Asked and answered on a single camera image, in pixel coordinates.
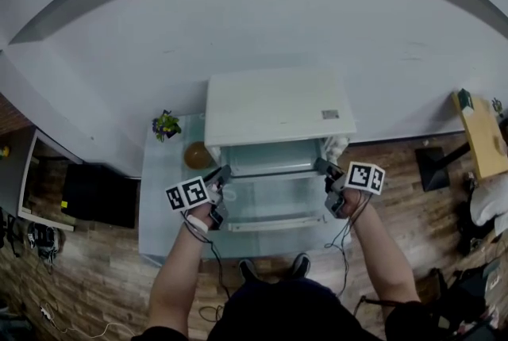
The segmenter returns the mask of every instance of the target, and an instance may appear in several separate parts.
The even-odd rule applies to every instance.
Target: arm
[[[191,213],[210,226],[212,221],[208,217],[209,211],[210,205],[202,205]],[[196,291],[203,245],[205,244],[182,225],[175,244],[153,283],[148,328],[168,327],[187,336],[187,318]]]
[[[358,196],[360,192],[355,190],[344,192],[348,205],[358,204]],[[379,299],[400,302],[420,301],[411,266],[384,228],[374,207],[367,205],[353,227],[364,252],[368,276]],[[393,309],[393,307],[383,307],[385,320]]]

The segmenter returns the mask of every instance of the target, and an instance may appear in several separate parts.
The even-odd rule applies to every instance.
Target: wires
[[[42,262],[42,264],[44,265],[44,268],[46,269],[46,272],[48,272],[48,275],[52,276],[53,275],[53,263],[50,262],[49,267],[48,267],[48,266],[46,266],[46,260],[47,259],[44,259],[42,256],[39,255],[39,261],[37,262],[37,266],[35,268],[35,273],[37,273],[37,271],[39,270],[39,265]]]
[[[346,252],[344,250],[344,240],[345,240],[345,237],[348,236],[348,234],[351,232],[351,227],[356,223],[356,220],[358,220],[358,218],[360,217],[361,213],[363,213],[365,208],[367,207],[369,201],[372,198],[372,193],[370,193],[369,196],[361,203],[362,198],[363,198],[363,194],[362,194],[362,192],[360,192],[360,198],[358,199],[358,202],[356,203],[356,207],[355,207],[355,209],[356,209],[356,215],[354,216],[354,219],[353,219],[353,217],[351,217],[349,219],[348,223],[335,236],[333,241],[331,243],[326,243],[325,244],[325,248],[326,249],[331,248],[331,247],[337,248],[341,252],[342,258],[344,260],[344,283],[342,285],[342,290],[337,294],[338,298],[342,297],[342,294],[346,290],[346,285],[348,283],[349,262],[348,262],[348,258],[346,257]],[[341,245],[336,245],[335,241],[337,241],[337,239],[341,235],[342,235]]]
[[[498,249],[499,249],[499,245],[502,243],[502,245],[504,246],[504,250],[502,251],[501,254],[498,253]],[[508,250],[508,247],[506,247],[506,243],[504,241],[504,239],[500,239],[497,243],[496,243],[496,246],[495,246],[495,253],[494,253],[494,258],[492,258],[490,261],[488,260],[488,254],[489,252],[486,251],[485,252],[485,264],[487,265],[488,263],[491,263],[493,261],[495,261],[497,258],[501,258],[501,256],[504,254],[505,255],[505,260],[508,262],[508,254],[506,253],[506,251]]]
[[[353,313],[354,317],[356,317],[356,314],[358,313],[358,309],[360,308],[360,305],[362,303],[365,302],[367,298],[365,296],[362,296],[359,300],[358,300],[358,303],[356,304],[356,307],[355,307],[355,312]]]
[[[215,259],[217,260],[217,263],[219,265],[219,285],[223,290],[225,291],[226,296],[228,297],[228,300],[231,298],[231,295],[229,294],[228,288],[225,286],[222,278],[223,278],[223,269],[222,269],[222,261],[221,261],[221,254],[219,253],[219,250],[215,246],[214,242],[211,239],[206,238],[199,230],[198,228],[193,225],[188,219],[187,215],[182,213],[182,217],[185,220],[185,227],[187,228],[187,231],[192,234],[192,236],[197,239],[201,243],[208,243],[210,245],[210,249],[212,253],[215,256]]]
[[[56,330],[58,330],[59,332],[61,332],[62,334],[67,334],[69,331],[76,331],[78,332],[79,334],[81,335],[84,335],[85,337],[89,338],[89,339],[94,339],[94,338],[99,338],[99,337],[102,337],[103,335],[105,335],[105,333],[108,331],[108,328],[112,325],[116,325],[118,327],[123,327],[125,328],[127,331],[129,331],[132,336],[135,336],[136,334],[134,334],[134,332],[129,328],[127,327],[126,325],[122,324],[122,323],[108,323],[106,325],[106,328],[104,329],[104,331],[102,332],[102,334],[99,334],[99,335],[88,335],[87,333],[77,329],[77,328],[65,328],[64,330],[61,330],[55,323],[55,314],[53,313],[52,309],[51,309],[51,306],[46,303],[45,304],[45,308],[44,308],[44,311],[46,311],[47,313],[47,318],[48,320],[50,321],[50,323],[52,324],[53,328],[55,328]]]
[[[222,269],[221,254],[219,253],[219,250],[217,249],[217,247],[215,246],[214,242],[211,239],[206,238],[199,231],[199,229],[189,221],[189,219],[187,218],[187,215],[185,213],[181,213],[181,214],[182,214],[183,219],[185,220],[184,225],[185,225],[187,231],[190,232],[191,235],[195,239],[197,239],[199,242],[201,242],[201,243],[208,243],[210,245],[210,249],[214,253],[215,259],[217,260],[217,263],[219,265],[219,275],[218,275],[219,285],[221,286],[221,288],[223,288],[223,290],[225,291],[225,294],[226,294],[226,296],[228,297],[228,300],[229,300],[231,298],[231,296],[229,294],[229,290],[228,290],[228,288],[226,287],[226,285],[224,284],[224,282],[222,280],[223,269]],[[212,310],[215,311],[215,320],[210,320],[210,319],[206,318],[203,315],[203,312],[205,312],[207,309],[212,309]],[[204,307],[201,307],[198,310],[198,313],[199,313],[199,316],[202,319],[204,319],[204,321],[207,321],[209,323],[217,323],[221,319],[221,317],[222,317],[222,310],[224,310],[224,306],[222,306],[222,305],[219,305],[217,307],[214,307],[214,306],[204,306]]]
[[[214,312],[215,312],[215,320],[210,320],[210,319],[207,319],[204,315],[203,315],[203,312],[205,310],[207,310],[208,308],[211,308]],[[224,306],[222,305],[219,305],[217,307],[214,307],[214,306],[204,306],[204,307],[201,307],[199,310],[198,310],[198,313],[199,313],[199,316],[204,319],[204,321],[208,321],[209,323],[217,323],[221,318],[222,318],[222,310],[224,310]]]

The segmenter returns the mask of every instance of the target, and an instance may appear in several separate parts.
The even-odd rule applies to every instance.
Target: person
[[[350,218],[354,216],[353,228],[379,299],[398,302],[395,307],[383,307],[387,340],[433,339],[430,317],[418,298],[410,264],[372,205],[362,207],[362,198],[361,192],[346,190],[343,211]],[[202,205],[193,209],[192,215],[210,226],[209,211],[210,205]],[[202,248],[207,246],[196,239],[192,229],[185,224],[180,229],[152,287],[147,329],[133,340],[187,339]],[[276,284],[258,279],[248,260],[241,261],[239,267],[245,283],[225,303],[222,318],[208,340],[378,339],[360,326],[330,289],[306,278],[310,269],[307,255],[300,254],[288,277]]]

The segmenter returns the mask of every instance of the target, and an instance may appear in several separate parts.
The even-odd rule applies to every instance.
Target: potted plant
[[[159,118],[153,119],[152,131],[160,142],[164,142],[164,137],[169,139],[175,134],[182,133],[178,121],[178,118],[171,116],[171,111],[164,110]]]
[[[10,153],[10,148],[5,146],[5,147],[0,147],[0,159],[2,158],[6,158],[7,156],[9,156],[9,153]]]

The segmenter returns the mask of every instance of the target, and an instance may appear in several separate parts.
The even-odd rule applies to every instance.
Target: black speaker
[[[69,165],[62,212],[81,220],[134,228],[138,181],[103,165]]]

